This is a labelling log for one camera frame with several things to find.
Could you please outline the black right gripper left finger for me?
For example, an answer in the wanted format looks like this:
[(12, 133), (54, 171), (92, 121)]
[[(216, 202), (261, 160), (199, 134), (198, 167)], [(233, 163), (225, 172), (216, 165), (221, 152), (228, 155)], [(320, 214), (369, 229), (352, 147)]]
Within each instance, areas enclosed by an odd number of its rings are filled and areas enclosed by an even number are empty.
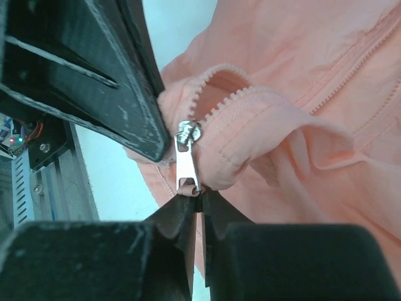
[(23, 224), (1, 245), (1, 299), (190, 300), (196, 201), (139, 222)]

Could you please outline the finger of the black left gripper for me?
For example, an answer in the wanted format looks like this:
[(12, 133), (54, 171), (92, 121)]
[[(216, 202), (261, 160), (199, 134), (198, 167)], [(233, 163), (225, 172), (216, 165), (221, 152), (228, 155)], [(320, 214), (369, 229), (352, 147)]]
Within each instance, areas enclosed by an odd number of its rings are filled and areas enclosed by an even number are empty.
[(127, 31), (133, 40), (143, 73), (150, 84), (153, 94), (160, 94), (164, 90), (164, 84), (155, 61), (142, 1), (121, 0), (118, 1), (118, 4)]
[(59, 119), (160, 161), (170, 134), (118, 1), (2, 1), (1, 113)]

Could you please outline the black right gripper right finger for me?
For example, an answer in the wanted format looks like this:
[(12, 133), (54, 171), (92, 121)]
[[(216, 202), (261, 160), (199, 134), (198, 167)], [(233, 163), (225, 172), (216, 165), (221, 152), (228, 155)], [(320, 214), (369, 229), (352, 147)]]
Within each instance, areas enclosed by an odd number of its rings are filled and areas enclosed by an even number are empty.
[(213, 300), (397, 300), (383, 253), (354, 224), (257, 224), (217, 191), (201, 197)]

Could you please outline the peach pink zip jacket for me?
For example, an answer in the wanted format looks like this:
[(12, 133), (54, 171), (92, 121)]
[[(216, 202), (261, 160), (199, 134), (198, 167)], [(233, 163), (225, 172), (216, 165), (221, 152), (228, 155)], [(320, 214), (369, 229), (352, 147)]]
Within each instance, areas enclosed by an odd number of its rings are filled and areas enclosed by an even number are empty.
[(200, 182), (259, 223), (353, 223), (400, 279), (400, 2), (219, 1), (162, 71)]

